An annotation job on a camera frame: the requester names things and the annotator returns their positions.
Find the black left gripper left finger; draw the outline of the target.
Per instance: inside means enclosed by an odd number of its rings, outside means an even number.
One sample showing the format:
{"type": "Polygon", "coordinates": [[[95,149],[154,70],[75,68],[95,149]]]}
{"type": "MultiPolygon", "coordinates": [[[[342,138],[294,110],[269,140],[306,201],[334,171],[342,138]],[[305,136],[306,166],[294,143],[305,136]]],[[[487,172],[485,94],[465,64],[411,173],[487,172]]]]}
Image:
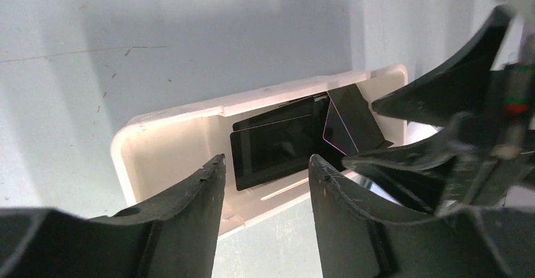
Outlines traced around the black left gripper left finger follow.
{"type": "Polygon", "coordinates": [[[1,209],[1,276],[210,277],[225,182],[225,157],[219,154],[113,216],[1,209]]]}

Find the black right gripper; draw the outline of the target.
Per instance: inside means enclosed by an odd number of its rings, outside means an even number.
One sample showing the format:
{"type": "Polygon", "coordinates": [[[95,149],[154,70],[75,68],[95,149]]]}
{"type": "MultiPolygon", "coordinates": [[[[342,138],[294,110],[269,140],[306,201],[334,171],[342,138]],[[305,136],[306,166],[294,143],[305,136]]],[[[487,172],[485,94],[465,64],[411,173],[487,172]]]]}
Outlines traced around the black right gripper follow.
{"type": "Polygon", "coordinates": [[[428,214],[492,206],[511,186],[526,183],[534,166],[534,60],[507,66],[489,95],[488,114],[458,113],[482,108],[513,17],[504,5],[495,7],[452,57],[372,102],[379,115],[442,130],[413,144],[347,156],[342,164],[428,214]]]}

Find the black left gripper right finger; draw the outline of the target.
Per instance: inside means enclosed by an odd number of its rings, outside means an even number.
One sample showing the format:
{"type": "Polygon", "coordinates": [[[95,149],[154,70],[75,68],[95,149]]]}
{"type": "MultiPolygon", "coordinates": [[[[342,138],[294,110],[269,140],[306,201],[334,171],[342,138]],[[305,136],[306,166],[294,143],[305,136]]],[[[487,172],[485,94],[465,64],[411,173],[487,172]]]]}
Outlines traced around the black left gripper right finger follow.
{"type": "Polygon", "coordinates": [[[309,161],[324,277],[533,277],[534,209],[463,207],[430,216],[309,161]]]}

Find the white plastic bin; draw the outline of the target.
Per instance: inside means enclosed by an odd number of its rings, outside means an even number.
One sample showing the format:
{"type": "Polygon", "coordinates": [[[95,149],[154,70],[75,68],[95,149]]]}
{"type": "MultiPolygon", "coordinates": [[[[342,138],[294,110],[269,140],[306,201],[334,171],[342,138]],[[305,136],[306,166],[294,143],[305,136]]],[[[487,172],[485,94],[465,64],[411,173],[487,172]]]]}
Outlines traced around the white plastic bin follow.
{"type": "Polygon", "coordinates": [[[407,82],[406,67],[397,64],[314,76],[138,115],[116,133],[110,149],[126,202],[129,206],[142,202],[224,154],[226,187],[219,237],[249,228],[308,199],[308,173],[238,191],[229,138],[235,122],[352,83],[366,101],[374,101],[407,82]]]}

